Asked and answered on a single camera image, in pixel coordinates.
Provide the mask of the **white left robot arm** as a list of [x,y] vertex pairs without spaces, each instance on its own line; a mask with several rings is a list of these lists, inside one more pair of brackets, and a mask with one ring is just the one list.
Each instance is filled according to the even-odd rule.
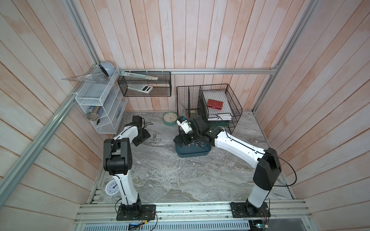
[[138,123],[125,125],[122,132],[112,139],[104,141],[103,168],[113,180],[105,187],[109,196],[119,194],[120,205],[117,209],[117,220],[138,220],[143,217],[141,200],[134,187],[131,176],[133,156],[131,144],[140,137],[142,126]]

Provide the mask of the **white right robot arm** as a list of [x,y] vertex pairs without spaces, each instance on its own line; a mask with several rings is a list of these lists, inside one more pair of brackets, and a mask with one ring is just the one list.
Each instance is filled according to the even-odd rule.
[[281,174],[282,160],[275,149],[257,148],[251,144],[243,142],[226,131],[210,128],[204,133],[194,131],[181,133],[174,138],[174,143],[180,147],[189,146],[193,142],[203,142],[205,144],[226,150],[239,157],[254,168],[254,186],[249,197],[244,203],[231,202],[230,208],[234,218],[265,218],[271,217],[268,203],[265,202],[275,183]]

